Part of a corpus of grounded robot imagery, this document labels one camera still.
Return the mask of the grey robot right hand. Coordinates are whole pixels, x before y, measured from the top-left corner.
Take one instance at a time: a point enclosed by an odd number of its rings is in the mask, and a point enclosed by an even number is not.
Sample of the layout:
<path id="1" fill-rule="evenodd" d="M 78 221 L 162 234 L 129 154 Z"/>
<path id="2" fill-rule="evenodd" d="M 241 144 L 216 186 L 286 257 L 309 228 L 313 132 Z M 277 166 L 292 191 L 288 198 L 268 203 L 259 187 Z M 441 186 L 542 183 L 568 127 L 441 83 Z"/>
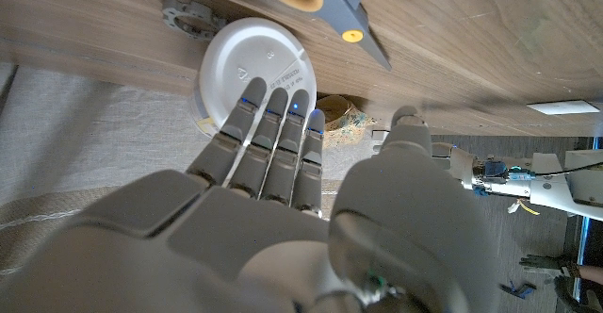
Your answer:
<path id="1" fill-rule="evenodd" d="M 254 78 L 188 169 L 84 208 L 2 287 L 5 312 L 493 312 L 496 250 L 413 107 L 320 214 L 324 116 Z"/>

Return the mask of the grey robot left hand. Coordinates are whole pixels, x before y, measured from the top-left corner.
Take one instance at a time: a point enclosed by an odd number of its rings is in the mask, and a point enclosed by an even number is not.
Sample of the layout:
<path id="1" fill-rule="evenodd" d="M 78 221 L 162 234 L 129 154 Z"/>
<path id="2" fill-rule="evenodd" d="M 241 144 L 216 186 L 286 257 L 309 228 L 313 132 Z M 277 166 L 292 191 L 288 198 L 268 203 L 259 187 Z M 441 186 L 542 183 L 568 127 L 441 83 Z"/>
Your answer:
<path id="1" fill-rule="evenodd" d="M 535 172 L 531 170 L 529 158 L 488 156 L 479 159 L 456 145 L 444 142 L 432 145 L 432 158 L 465 189 L 471 189 L 479 196 L 531 196 Z"/>

